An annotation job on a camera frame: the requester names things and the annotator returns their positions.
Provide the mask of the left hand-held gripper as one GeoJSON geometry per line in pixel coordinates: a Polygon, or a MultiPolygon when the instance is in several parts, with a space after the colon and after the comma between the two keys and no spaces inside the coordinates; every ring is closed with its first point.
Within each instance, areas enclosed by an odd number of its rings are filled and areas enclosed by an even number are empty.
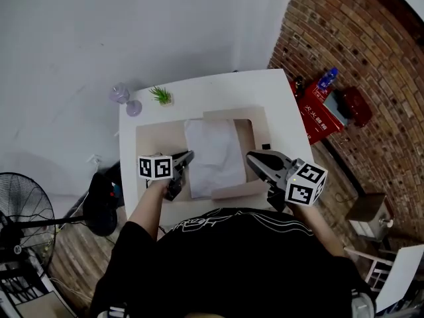
{"type": "Polygon", "coordinates": [[[138,176],[145,180],[168,180],[164,198],[173,201],[182,190],[184,169],[194,158],[194,152],[187,150],[171,156],[139,156],[138,176]]]}

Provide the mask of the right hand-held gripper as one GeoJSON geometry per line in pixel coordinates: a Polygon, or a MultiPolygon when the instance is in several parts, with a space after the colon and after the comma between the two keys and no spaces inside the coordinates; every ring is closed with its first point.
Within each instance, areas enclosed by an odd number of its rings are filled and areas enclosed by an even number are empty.
{"type": "Polygon", "coordinates": [[[267,201],[279,212],[289,203],[311,207],[321,195],[328,174],[312,162],[291,160],[276,151],[251,150],[246,162],[270,186],[267,201]]]}

